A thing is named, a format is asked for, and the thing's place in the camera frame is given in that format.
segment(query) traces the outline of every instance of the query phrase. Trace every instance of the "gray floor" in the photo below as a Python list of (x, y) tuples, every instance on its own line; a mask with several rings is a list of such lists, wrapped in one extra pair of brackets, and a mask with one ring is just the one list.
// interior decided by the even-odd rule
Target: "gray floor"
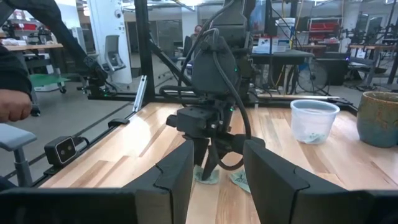
[[(132, 66), (139, 67), (139, 57), (137, 54), (132, 55)], [(160, 62), (160, 60), (153, 56), (155, 84), (162, 83), (156, 88), (159, 90), (162, 85), (175, 85), (175, 79), (163, 77), (162, 74), (168, 73), (167, 67)], [(374, 79), (374, 83), (386, 83), (387, 79)], [(135, 79), (130, 84), (131, 90), (136, 90), (139, 84), (139, 79)], [(59, 136), (73, 135), (87, 126), (95, 123), (101, 118), (117, 110), (118, 108), (126, 105), (126, 101), (97, 101), (87, 100), (87, 97), (80, 91), (76, 90), (79, 83), (67, 83), (67, 93), (61, 94), (59, 91), (49, 93), (38, 93), (41, 116), (29, 117), (26, 120), (16, 123), (9, 123), (18, 128), (31, 131), (37, 136), (37, 140), (26, 146), (25, 154), (28, 160), (41, 155), (44, 152), (44, 146), (51, 140)], [(331, 86), (330, 94), (341, 96), (354, 103), (355, 106), (359, 105), (362, 92), (358, 90), (349, 89), (343, 86)], [(108, 117), (100, 124), (85, 132), (82, 136), (87, 137), (89, 140), (94, 139), (100, 133), (107, 129), (107, 123), (113, 118), (124, 118), (131, 113), (132, 105), (127, 105), (114, 115)], [(12, 153), (0, 150), (0, 175), (6, 175), (14, 170), (14, 157)], [(47, 159), (41, 159), (39, 162), (31, 166), (31, 171), (34, 179), (39, 178), (43, 171), (48, 169), (50, 165)]]

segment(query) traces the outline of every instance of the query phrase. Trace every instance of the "black sleeve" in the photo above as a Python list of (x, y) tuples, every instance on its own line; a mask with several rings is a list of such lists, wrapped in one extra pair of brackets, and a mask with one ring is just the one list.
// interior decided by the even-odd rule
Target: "black sleeve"
[(3, 46), (0, 46), (0, 89), (22, 91), (29, 97), (32, 90), (27, 70), (18, 58)]

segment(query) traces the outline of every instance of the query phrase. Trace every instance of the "fan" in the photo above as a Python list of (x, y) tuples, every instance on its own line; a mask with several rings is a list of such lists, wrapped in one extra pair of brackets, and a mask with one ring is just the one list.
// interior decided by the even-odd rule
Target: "fan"
[(328, 74), (321, 64), (315, 61), (298, 67), (298, 86), (306, 92), (315, 93), (326, 87)]

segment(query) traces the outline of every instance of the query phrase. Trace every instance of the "black clamp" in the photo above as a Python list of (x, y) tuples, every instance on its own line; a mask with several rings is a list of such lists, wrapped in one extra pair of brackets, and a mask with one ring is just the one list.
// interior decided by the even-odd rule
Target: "black clamp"
[(108, 122), (108, 128), (118, 127), (119, 125), (127, 125), (130, 123), (129, 119), (124, 118), (115, 118), (112, 121)]

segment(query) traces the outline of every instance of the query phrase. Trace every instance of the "ceramic pot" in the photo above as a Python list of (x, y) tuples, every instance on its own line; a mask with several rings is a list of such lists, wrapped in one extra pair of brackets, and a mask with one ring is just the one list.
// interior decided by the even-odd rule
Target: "ceramic pot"
[(398, 143), (398, 93), (369, 91), (363, 93), (358, 108), (359, 138), (377, 147)]

